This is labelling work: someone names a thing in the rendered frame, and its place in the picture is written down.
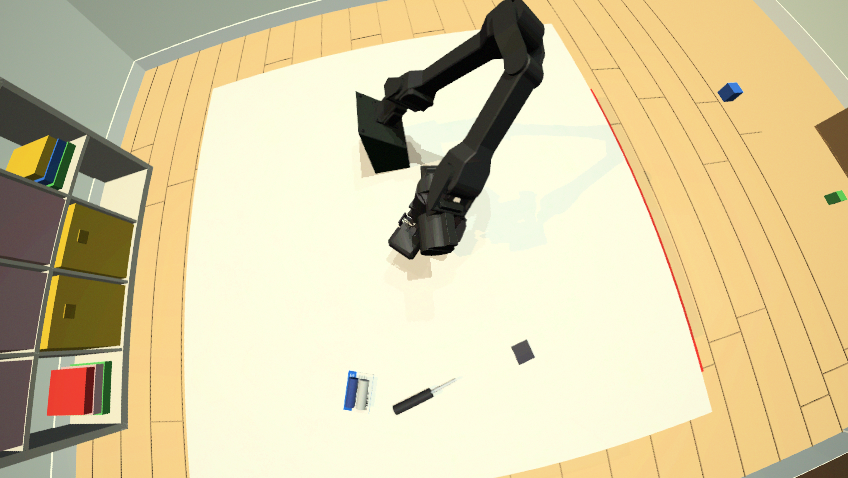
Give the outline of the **black-handled screwdriver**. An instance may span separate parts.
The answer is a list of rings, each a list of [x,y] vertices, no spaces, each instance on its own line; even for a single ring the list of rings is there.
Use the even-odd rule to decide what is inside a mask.
[[[425,390],[421,391],[420,393],[415,394],[414,396],[407,398],[404,401],[395,404],[393,406],[393,410],[394,410],[395,414],[396,415],[401,414],[404,411],[407,411],[410,408],[414,408],[418,404],[423,403],[423,402],[433,398],[434,392],[438,391],[441,388],[445,388],[446,386],[448,386],[449,384],[451,384],[452,382],[455,382],[455,381],[456,381],[456,379],[453,379],[453,380],[451,380],[451,381],[449,381],[449,382],[443,384],[442,386],[440,386],[436,389],[433,389],[433,390],[431,390],[430,388],[425,389]]]

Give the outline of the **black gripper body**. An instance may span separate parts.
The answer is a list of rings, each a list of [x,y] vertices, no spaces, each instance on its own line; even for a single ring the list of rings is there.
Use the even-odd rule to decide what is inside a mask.
[[[420,250],[417,218],[422,214],[415,208],[414,199],[408,208],[410,210],[407,215],[412,218],[410,221],[412,226],[409,226],[407,230],[397,227],[388,239],[388,245],[404,257],[412,260]]]

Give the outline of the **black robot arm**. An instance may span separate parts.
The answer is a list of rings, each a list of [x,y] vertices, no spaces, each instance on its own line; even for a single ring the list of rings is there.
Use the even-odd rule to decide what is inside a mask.
[[[465,215],[490,175],[491,159],[528,97],[544,79],[544,24],[523,0],[503,0],[480,32],[425,70],[388,77],[381,102],[373,101],[375,121],[399,128],[407,109],[424,112],[436,92],[487,62],[503,59],[504,71],[464,140],[438,165],[420,166],[414,205],[420,254],[452,253],[467,227]],[[461,198],[448,200],[449,195]]]

